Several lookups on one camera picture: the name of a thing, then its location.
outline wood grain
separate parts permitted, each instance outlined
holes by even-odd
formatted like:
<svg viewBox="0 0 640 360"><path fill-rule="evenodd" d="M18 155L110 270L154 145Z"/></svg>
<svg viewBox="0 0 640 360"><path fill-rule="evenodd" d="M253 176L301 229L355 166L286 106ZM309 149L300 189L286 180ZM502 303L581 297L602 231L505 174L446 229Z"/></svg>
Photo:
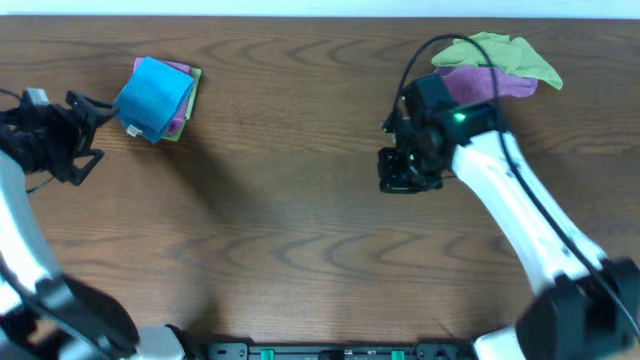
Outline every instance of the wood grain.
<svg viewBox="0 0 640 360"><path fill-rule="evenodd" d="M5 17L0 84L112 100L136 56L204 70L179 143L133 139L114 121L81 187L32 199L65 269L139 325L260 342L470 337L531 300L517 258L456 181L379 193L376 152L414 50L479 31L525 37L563 77L562 91L541 83L507 101L509 121L576 223L639 261L637 22Z"/></svg>

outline white wall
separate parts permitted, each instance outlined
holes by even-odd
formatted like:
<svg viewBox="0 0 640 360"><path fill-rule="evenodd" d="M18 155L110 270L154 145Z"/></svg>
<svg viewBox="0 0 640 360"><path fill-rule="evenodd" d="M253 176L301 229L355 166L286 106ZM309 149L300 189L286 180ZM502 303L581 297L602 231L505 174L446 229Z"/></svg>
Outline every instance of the white wall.
<svg viewBox="0 0 640 360"><path fill-rule="evenodd" d="M0 14L640 19L640 0L0 0Z"/></svg>

